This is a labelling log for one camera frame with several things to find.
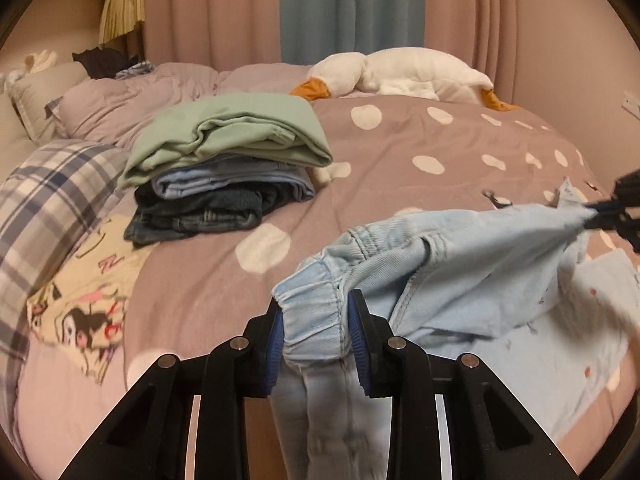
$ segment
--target white polka dot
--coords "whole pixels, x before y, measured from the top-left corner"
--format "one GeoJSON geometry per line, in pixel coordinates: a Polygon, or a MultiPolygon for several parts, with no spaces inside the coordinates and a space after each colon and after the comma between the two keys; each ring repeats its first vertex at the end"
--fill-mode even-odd
{"type": "Polygon", "coordinates": [[[374,105],[356,106],[351,109],[351,120],[363,130],[373,130],[382,122],[382,112],[374,105]]]}
{"type": "Polygon", "coordinates": [[[602,238],[604,244],[612,251],[615,251],[617,249],[615,243],[613,243],[613,240],[611,239],[611,236],[609,236],[609,233],[600,231],[600,238],[602,238]]]}
{"type": "Polygon", "coordinates": [[[414,156],[414,166],[425,173],[440,175],[444,173],[444,166],[437,158],[426,155],[414,156]]]}
{"type": "Polygon", "coordinates": [[[287,256],[291,238],[273,224],[262,224],[236,245],[236,257],[247,272],[264,274],[287,256]]]}
{"type": "Polygon", "coordinates": [[[515,121],[515,123],[519,124],[520,126],[524,126],[527,130],[533,130],[533,126],[531,126],[530,124],[523,123],[522,121],[515,121]]]}
{"type": "Polygon", "coordinates": [[[503,161],[499,160],[498,158],[495,158],[493,155],[483,155],[482,161],[486,165],[491,166],[492,168],[498,168],[499,170],[502,170],[502,171],[506,171],[507,169],[507,165],[503,161]]]}
{"type": "Polygon", "coordinates": [[[618,389],[618,386],[620,386],[620,367],[611,374],[609,381],[607,381],[607,390],[613,393],[618,389]]]}
{"type": "Polygon", "coordinates": [[[424,209],[420,209],[419,207],[405,207],[398,211],[394,216],[404,216],[404,215],[412,215],[414,213],[422,213],[424,209]]]}
{"type": "Polygon", "coordinates": [[[491,115],[487,115],[487,114],[481,114],[480,115],[485,121],[491,123],[493,126],[502,126],[502,121],[499,121],[498,119],[491,117],[491,115]]]}
{"type": "Polygon", "coordinates": [[[351,174],[351,164],[348,162],[334,162],[326,168],[314,168],[313,173],[320,184],[326,184],[334,178],[347,178],[351,174]]]}
{"type": "Polygon", "coordinates": [[[542,162],[540,162],[535,156],[531,155],[530,153],[527,153],[524,160],[527,162],[527,164],[533,164],[539,170],[542,169],[542,162]]]}
{"type": "Polygon", "coordinates": [[[435,119],[440,124],[451,124],[453,122],[453,115],[435,106],[427,108],[427,113],[431,116],[431,119],[435,119]]]}
{"type": "Polygon", "coordinates": [[[127,370],[126,384],[127,390],[130,390],[140,377],[155,363],[161,355],[175,354],[164,348],[151,348],[136,355],[129,364],[127,370]]]}
{"type": "Polygon", "coordinates": [[[562,154],[562,152],[560,152],[559,150],[555,150],[554,155],[556,156],[556,161],[558,162],[558,164],[560,164],[560,166],[564,166],[566,168],[569,165],[569,163],[566,161],[566,157],[562,154]]]}
{"type": "Polygon", "coordinates": [[[580,201],[581,201],[582,203],[586,203],[586,202],[588,202],[588,201],[589,201],[589,200],[587,199],[587,197],[585,197],[584,193],[583,193],[583,192],[581,192],[577,187],[574,187],[574,189],[575,189],[575,193],[576,193],[576,195],[578,196],[578,198],[580,199],[580,201]]]}

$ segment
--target green folded garment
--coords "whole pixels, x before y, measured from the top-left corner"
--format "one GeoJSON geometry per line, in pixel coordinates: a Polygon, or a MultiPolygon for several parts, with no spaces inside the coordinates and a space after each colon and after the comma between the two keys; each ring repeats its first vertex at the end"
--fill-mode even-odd
{"type": "Polygon", "coordinates": [[[119,187],[141,186],[219,153],[321,168],[333,157],[311,105],[284,94],[227,94],[173,106],[136,139],[119,187]]]}

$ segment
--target plaid pillow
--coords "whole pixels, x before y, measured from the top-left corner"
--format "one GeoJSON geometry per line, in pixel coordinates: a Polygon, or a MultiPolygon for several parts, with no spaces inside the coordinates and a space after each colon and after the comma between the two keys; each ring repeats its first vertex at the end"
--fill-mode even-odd
{"type": "Polygon", "coordinates": [[[28,350],[25,301],[97,222],[126,161],[108,144],[55,140],[0,187],[0,426],[23,456],[14,403],[28,350]]]}

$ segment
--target dark garment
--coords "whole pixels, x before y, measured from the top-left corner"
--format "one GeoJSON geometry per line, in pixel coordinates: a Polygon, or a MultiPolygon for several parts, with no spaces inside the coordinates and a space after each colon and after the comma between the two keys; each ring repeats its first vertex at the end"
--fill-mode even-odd
{"type": "Polygon", "coordinates": [[[95,47],[80,54],[72,54],[74,61],[84,66],[91,79],[113,78],[121,70],[125,70],[138,62],[138,56],[127,59],[123,53],[114,48],[95,47]]]}
{"type": "Polygon", "coordinates": [[[253,229],[260,225],[262,216],[292,200],[292,187],[245,182],[165,200],[155,194],[148,182],[134,195],[138,210],[124,232],[124,239],[144,246],[183,240],[198,233],[253,229]]]}

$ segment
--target light blue jeans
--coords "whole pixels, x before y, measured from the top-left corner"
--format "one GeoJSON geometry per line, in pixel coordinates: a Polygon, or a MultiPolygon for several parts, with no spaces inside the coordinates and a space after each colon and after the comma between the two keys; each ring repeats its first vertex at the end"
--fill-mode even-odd
{"type": "Polygon", "coordinates": [[[316,195],[305,168],[234,153],[222,153],[194,166],[169,170],[151,181],[156,195],[170,200],[241,182],[291,184],[296,202],[316,195]]]}
{"type": "MultiPolygon", "coordinates": [[[[368,399],[358,384],[350,290],[361,289],[373,314],[430,353],[456,358],[495,341],[501,362],[511,330],[529,333],[560,301],[584,259],[580,233],[592,216],[581,206],[541,205],[424,212],[352,229],[306,259],[273,289],[285,346],[271,401],[289,480],[386,475],[390,400],[368,399]]],[[[530,337],[524,346],[535,352],[530,337]]]]}

